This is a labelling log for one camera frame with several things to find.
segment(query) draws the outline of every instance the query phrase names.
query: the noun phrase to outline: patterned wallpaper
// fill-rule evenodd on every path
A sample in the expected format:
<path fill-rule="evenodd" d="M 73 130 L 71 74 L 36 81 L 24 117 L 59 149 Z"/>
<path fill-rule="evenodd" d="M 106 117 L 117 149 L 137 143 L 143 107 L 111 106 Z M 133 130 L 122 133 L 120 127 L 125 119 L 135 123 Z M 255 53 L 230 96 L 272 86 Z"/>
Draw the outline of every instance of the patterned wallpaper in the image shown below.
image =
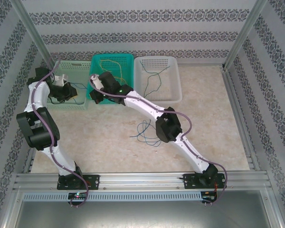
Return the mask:
<path fill-rule="evenodd" d="M 285 220 L 285 0 L 265 5 L 229 72 Z"/>
<path fill-rule="evenodd" d="M 255 0 L 22 2 L 49 51 L 62 59 L 132 53 L 223 63 Z"/>
<path fill-rule="evenodd" d="M 42 58 L 8 0 L 0 0 L 0 215 L 14 174 L 22 172 L 29 147 L 16 114 L 28 100 L 27 78 Z"/>

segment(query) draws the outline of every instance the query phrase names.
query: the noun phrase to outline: teal basket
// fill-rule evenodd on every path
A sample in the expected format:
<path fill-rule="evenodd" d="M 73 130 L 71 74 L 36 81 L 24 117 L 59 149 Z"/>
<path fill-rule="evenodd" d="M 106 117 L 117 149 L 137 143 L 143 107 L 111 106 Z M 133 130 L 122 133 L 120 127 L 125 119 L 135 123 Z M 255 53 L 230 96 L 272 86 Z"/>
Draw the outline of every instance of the teal basket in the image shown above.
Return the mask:
<path fill-rule="evenodd" d="M 105 71 L 110 71 L 121 85 L 127 83 L 128 86 L 133 87 L 133 68 L 134 57 L 131 54 L 100 54 L 94 55 L 92 58 L 90 75 L 101 75 Z M 90 83 L 88 83 L 86 97 L 89 100 L 92 100 L 90 96 L 90 92 L 92 90 L 93 88 L 91 87 Z M 114 102 L 105 99 L 100 104 L 114 104 Z"/>

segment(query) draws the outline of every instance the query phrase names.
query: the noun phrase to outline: metal panel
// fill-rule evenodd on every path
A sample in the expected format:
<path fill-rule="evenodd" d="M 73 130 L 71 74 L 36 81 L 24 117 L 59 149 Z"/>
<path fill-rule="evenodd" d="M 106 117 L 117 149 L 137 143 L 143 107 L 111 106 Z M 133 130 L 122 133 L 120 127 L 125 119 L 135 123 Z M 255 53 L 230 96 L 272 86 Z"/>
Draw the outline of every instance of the metal panel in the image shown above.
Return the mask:
<path fill-rule="evenodd" d="M 22 200 L 23 200 L 22 192 L 13 192 L 11 194 L 9 203 L 7 205 L 7 209 L 4 213 L 3 221 L 0 224 L 0 228 L 15 227 L 20 212 Z"/>
<path fill-rule="evenodd" d="M 285 223 L 283 221 L 281 211 L 277 205 L 273 190 L 264 189 L 261 190 L 260 193 L 271 227 L 285 228 Z"/>
<path fill-rule="evenodd" d="M 66 202 L 67 192 L 25 193 L 23 201 L 29 202 Z M 133 202 L 133 201 L 194 201 L 202 200 L 199 191 L 187 192 L 93 192 L 86 201 L 93 202 Z"/>
<path fill-rule="evenodd" d="M 259 191 L 226 192 L 213 207 L 197 201 L 23 202 L 18 228 L 267 228 Z"/>

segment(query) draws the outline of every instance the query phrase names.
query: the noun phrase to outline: beige floor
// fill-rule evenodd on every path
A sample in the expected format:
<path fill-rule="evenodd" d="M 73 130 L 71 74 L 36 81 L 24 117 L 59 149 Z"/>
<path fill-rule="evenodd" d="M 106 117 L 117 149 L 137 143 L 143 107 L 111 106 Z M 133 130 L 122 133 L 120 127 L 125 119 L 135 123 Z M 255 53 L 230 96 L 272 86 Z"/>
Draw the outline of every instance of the beige floor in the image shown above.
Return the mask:
<path fill-rule="evenodd" d="M 183 100 L 172 107 L 193 122 L 187 138 L 203 156 L 227 170 L 249 170 L 219 68 L 182 66 L 179 71 Z M 152 147 L 130 138 L 137 134 L 137 124 L 147 120 L 131 108 L 91 102 L 87 111 L 49 111 L 59 127 L 61 144 L 82 172 L 193 170 L 172 145 Z M 180 117 L 180 122 L 186 130 L 186 120 Z M 57 170 L 37 152 L 31 172 Z"/>

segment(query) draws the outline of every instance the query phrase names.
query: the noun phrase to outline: yellow wire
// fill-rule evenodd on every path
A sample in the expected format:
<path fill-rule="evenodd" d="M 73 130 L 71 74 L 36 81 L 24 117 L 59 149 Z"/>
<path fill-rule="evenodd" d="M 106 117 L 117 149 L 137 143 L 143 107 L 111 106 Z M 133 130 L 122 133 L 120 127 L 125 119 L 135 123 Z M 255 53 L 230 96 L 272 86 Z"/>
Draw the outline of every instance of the yellow wire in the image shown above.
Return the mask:
<path fill-rule="evenodd" d="M 123 73 L 122 73 L 122 67 L 121 67 L 121 65 L 120 65 L 118 62 L 112 61 L 112 60 L 110 60 L 110 59 L 101 59 L 99 65 L 100 65 L 100 67 L 101 67 L 101 69 L 102 69 L 103 71 L 112 72 L 112 71 L 110 71 L 110 70 L 107 70 L 107 69 L 103 68 L 102 62 L 105 62 L 105 61 L 109 61 L 109 62 L 115 63 L 115 64 L 117 64 L 117 65 L 119 66 L 119 69 L 120 69 L 120 76 L 121 76 L 121 77 L 114 77 L 114 78 L 121 80 L 121 82 L 124 81 L 124 83 L 127 84 L 126 80 L 123 79 Z"/>

